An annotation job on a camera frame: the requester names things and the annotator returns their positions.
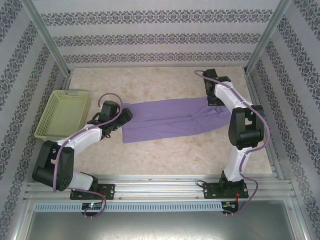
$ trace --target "purple towel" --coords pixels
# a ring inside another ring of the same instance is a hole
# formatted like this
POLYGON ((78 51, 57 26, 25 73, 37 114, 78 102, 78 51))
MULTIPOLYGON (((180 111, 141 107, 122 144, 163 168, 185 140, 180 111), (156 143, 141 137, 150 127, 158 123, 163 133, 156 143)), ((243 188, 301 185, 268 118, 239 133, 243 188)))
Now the purple towel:
POLYGON ((208 106, 206 97, 125 103, 133 114, 122 126, 123 142, 202 134, 230 123, 225 106, 208 106))

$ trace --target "beige floor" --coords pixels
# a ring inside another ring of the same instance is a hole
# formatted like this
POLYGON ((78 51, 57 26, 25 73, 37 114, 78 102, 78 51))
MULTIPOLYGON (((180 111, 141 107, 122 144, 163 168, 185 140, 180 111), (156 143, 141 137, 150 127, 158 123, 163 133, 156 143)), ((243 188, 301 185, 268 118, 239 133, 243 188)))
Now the beige floor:
MULTIPOLYGON (((91 97, 87 120, 100 112, 97 102, 107 92, 117 93, 125 103, 205 97, 203 80, 194 70, 208 67, 77 68, 70 89, 86 90, 91 97)), ((241 67, 216 67, 250 100, 241 67)), ((104 100, 116 100, 106 97, 104 100)), ((228 127, 186 137, 122 143, 122 131, 91 145, 76 156, 74 168, 88 174, 202 175, 220 174, 226 167, 231 144, 228 127)), ((246 173, 270 174, 266 151, 251 154, 246 173)))

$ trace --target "floral patterned wall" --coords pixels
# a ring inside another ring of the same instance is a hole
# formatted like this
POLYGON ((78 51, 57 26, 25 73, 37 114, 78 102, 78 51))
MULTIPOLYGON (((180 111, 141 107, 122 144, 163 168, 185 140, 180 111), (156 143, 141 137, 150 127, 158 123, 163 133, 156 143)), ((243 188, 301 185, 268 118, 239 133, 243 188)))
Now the floral patterned wall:
POLYGON ((35 0, 68 66, 245 66, 279 0, 35 0))
POLYGON ((319 16, 319 0, 293 0, 251 72, 312 239, 320 239, 319 16))
POLYGON ((64 76, 19 0, 1 0, 0 16, 0 240, 4 240, 40 150, 36 127, 64 76))

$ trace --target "yellow basket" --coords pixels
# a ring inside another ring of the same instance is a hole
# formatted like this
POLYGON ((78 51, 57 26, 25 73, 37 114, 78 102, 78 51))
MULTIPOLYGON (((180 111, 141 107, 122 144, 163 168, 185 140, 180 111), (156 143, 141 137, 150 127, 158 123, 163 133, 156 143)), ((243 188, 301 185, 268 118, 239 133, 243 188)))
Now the yellow basket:
POLYGON ((86 91, 54 90, 34 136, 54 142, 69 137, 85 126, 90 104, 86 91))

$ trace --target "enclosure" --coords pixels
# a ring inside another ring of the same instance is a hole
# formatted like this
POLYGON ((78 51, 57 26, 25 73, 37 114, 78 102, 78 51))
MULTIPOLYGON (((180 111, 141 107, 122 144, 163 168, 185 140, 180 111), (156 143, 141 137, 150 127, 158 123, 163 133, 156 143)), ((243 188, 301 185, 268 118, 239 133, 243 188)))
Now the enclosure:
POLYGON ((0 238, 320 238, 319 15, 319 0, 1 1, 0 238), (225 218, 196 184, 219 181, 229 125, 134 143, 119 129, 88 147, 74 169, 115 184, 99 219, 33 181, 53 90, 87 91, 89 121, 106 92, 130 104, 206 97, 198 69, 228 76, 270 128, 245 168, 259 188, 241 214, 225 218))

